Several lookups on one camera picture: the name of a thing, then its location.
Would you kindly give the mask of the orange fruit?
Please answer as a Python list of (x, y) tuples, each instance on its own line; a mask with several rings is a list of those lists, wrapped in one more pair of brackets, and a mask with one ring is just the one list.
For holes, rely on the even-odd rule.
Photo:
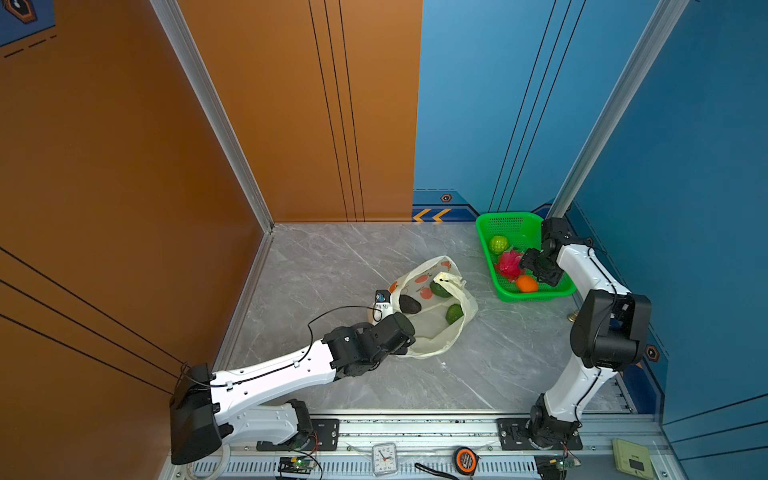
[(530, 275), (523, 274), (515, 280), (516, 288), (523, 294), (530, 294), (539, 291), (539, 284), (535, 278)]

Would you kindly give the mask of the red dragon fruit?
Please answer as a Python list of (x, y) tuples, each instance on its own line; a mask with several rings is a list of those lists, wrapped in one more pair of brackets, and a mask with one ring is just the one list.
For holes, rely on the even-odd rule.
[(495, 271), (510, 282), (515, 282), (526, 272), (525, 268), (520, 266), (523, 254), (516, 250), (503, 252), (497, 263), (494, 265)]

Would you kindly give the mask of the bumpy light green fruit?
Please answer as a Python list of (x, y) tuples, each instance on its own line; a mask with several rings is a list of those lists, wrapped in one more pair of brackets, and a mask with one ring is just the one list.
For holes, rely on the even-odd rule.
[(502, 255), (510, 248), (510, 242), (506, 236), (495, 235), (488, 241), (488, 249), (494, 255)]

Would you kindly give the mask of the yellow printed plastic bag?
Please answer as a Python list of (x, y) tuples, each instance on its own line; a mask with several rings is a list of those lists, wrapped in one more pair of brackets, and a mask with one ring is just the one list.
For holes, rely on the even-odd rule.
[[(432, 281), (441, 283), (452, 297), (435, 296), (429, 289)], [(408, 358), (426, 359), (445, 353), (456, 343), (478, 312), (477, 301), (467, 290), (460, 270), (446, 255), (429, 259), (402, 275), (389, 287), (389, 291), (396, 312), (404, 314), (399, 306), (401, 294), (413, 297), (422, 306), (418, 314), (404, 314), (415, 328), (415, 342), (406, 353)], [(453, 304), (462, 306), (464, 317), (449, 325), (445, 320), (445, 313)]]

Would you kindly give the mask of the dark green avocado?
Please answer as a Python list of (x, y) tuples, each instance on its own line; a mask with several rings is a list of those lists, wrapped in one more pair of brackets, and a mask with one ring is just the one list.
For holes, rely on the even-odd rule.
[(451, 298), (452, 294), (445, 289), (445, 287), (436, 281), (432, 281), (429, 285), (430, 291), (437, 297), (440, 298)]

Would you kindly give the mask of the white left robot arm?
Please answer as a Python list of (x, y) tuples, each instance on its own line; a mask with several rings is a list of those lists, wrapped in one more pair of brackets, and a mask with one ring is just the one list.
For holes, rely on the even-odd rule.
[(182, 371), (169, 402), (171, 461), (187, 465), (233, 442), (266, 442), (299, 449), (312, 436), (306, 404), (273, 400), (375, 370), (404, 355), (415, 328), (402, 313), (379, 323), (337, 327), (291, 354), (235, 370), (200, 364)]

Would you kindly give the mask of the black dark avocado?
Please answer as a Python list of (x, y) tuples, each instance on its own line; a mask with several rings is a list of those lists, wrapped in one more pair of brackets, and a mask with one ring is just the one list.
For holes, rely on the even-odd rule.
[(415, 315), (420, 313), (422, 310), (421, 303), (406, 294), (401, 294), (399, 296), (399, 306), (400, 310), (407, 315)]

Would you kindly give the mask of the small white clock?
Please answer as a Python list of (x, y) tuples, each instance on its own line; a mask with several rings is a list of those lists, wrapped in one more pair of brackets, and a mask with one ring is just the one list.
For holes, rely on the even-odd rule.
[(397, 474), (397, 445), (393, 442), (374, 445), (371, 450), (371, 463), (373, 475), (376, 477)]

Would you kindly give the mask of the green circuit board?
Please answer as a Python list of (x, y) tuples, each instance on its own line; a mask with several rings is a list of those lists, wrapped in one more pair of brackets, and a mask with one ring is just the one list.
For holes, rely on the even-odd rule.
[(310, 479), (318, 478), (319, 474), (316, 462), (306, 456), (282, 456), (277, 463), (278, 479)]
[(582, 465), (577, 457), (535, 456), (534, 460), (542, 480), (566, 480), (569, 471)]

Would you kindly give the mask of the orange black tape measure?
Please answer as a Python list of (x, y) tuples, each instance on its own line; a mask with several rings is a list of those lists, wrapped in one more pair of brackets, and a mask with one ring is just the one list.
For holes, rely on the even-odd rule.
[(473, 476), (478, 467), (479, 457), (469, 447), (458, 447), (453, 452), (452, 461), (457, 473), (463, 476)]

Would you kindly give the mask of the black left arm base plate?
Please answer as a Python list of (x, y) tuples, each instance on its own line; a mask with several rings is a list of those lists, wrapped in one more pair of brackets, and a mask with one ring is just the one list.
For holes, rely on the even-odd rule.
[(335, 418), (311, 418), (310, 423), (300, 424), (298, 433), (289, 440), (272, 444), (258, 442), (260, 452), (287, 452), (300, 450), (307, 452), (336, 451), (338, 448), (340, 421)]

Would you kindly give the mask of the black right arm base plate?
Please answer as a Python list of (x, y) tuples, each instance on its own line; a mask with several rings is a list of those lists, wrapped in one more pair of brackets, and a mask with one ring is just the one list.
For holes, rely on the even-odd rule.
[(555, 451), (566, 447), (568, 451), (580, 451), (584, 448), (579, 432), (575, 433), (539, 433), (530, 431), (528, 418), (500, 418), (496, 420), (499, 441), (504, 451), (542, 450)]

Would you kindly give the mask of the aluminium front rail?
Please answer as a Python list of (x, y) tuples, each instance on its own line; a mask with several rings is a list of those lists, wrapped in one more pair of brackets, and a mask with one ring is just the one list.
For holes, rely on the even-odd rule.
[[(625, 479), (616, 470), (612, 441), (623, 439), (647, 447), (655, 479), (684, 479), (680, 462), (661, 427), (650, 415), (588, 413), (580, 428), (584, 448), (580, 451), (504, 451), (496, 420), (524, 418), (500, 412), (457, 411), (426, 414), (406, 412), (324, 412), (317, 418), (340, 421), (336, 451), (296, 453), (260, 452), (256, 442), (239, 442), (189, 466), (166, 464), (163, 479), (278, 479), (277, 463), (282, 456), (306, 456), (320, 468), (310, 479), (460, 479), (452, 461), (458, 447), (469, 447), (479, 457), (476, 479), (541, 479), (535, 456), (577, 457), (582, 465), (568, 472), (567, 479)], [(373, 475), (374, 445), (397, 445), (397, 474)]]

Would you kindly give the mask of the aluminium corner post right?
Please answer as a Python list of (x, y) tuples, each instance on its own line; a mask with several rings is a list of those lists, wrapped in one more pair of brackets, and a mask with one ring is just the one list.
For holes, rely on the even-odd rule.
[(561, 185), (546, 219), (563, 217), (571, 206), (688, 4), (688, 0), (658, 2)]

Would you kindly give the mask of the aluminium corner post left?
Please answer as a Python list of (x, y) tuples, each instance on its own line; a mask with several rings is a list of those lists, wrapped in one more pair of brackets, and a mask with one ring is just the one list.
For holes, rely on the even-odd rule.
[(256, 220), (265, 233), (271, 234), (274, 229), (274, 220), (179, 3), (171, 0), (150, 0), (149, 3)]

